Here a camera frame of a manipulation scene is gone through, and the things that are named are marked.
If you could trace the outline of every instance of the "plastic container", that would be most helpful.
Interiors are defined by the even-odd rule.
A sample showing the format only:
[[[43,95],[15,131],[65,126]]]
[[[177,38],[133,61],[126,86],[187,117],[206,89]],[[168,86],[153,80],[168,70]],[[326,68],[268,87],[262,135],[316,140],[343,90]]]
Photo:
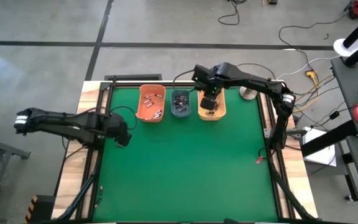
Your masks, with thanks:
[[[224,102],[224,90],[216,97],[218,102],[218,107],[215,109],[214,114],[208,114],[207,109],[200,107],[201,100],[204,97],[204,91],[199,91],[197,95],[198,99],[198,115],[204,121],[217,121],[221,119],[226,114],[226,104]]]
[[[157,123],[162,120],[165,104],[165,87],[162,85],[142,85],[139,87],[139,105],[136,116],[143,122]],[[161,110],[161,116],[154,118]]]
[[[182,101],[186,102],[186,104],[183,104],[183,106],[178,107],[178,105],[175,104],[175,100],[179,101],[179,96],[182,96]],[[172,114],[177,118],[186,118],[190,115],[190,93],[187,90],[173,90],[171,94],[171,112]]]

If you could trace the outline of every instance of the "metal bracket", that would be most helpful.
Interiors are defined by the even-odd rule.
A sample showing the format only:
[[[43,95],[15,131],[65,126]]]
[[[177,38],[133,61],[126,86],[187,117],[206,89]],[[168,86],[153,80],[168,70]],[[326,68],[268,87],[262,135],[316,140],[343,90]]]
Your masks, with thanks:
[[[264,136],[265,138],[270,137],[270,132],[272,131],[271,128],[264,128]],[[287,134],[295,139],[301,139],[302,136],[304,136],[307,133],[307,131],[299,128],[291,128],[287,129]]]

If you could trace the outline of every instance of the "green table surface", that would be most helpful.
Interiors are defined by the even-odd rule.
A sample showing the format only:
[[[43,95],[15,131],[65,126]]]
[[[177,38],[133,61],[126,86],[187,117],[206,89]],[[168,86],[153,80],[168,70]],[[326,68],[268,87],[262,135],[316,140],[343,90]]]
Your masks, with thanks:
[[[139,121],[127,147],[106,141],[93,221],[276,222],[268,165],[255,163],[264,146],[257,100],[225,90],[226,115],[203,121],[195,91],[187,118],[172,115],[171,92],[161,122]],[[137,111],[138,102],[138,88],[114,90],[112,108]],[[115,112],[134,125],[129,110]]]

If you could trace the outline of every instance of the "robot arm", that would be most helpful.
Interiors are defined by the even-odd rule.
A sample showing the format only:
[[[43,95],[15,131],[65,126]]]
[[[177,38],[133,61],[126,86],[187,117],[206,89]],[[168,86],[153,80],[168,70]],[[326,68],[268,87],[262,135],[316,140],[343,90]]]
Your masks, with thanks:
[[[122,116],[113,112],[106,115],[88,110],[67,114],[27,108],[17,113],[14,127],[16,134],[43,131],[76,139],[85,147],[95,148],[106,138],[113,138],[119,145],[127,146],[132,137]]]
[[[196,65],[194,71],[192,80],[195,81],[195,89],[204,91],[200,106],[207,110],[213,110],[215,99],[222,88],[228,89],[231,86],[244,86],[271,97],[277,114],[277,123],[270,134],[268,146],[271,149],[284,148],[288,118],[293,111],[295,96],[283,82],[242,72],[230,63],[222,63],[212,69]]]

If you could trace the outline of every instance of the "yellow bin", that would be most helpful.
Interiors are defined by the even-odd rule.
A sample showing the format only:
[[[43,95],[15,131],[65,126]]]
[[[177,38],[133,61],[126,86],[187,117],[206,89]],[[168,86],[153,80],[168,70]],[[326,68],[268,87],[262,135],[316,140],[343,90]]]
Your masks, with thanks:
[[[197,92],[198,99],[198,115],[204,121],[217,121],[221,119],[226,114],[226,104],[224,102],[224,90],[220,92],[220,94],[216,97],[216,101],[218,102],[218,107],[215,109],[214,114],[208,114],[207,109],[200,107],[201,100],[204,97],[204,91]]]

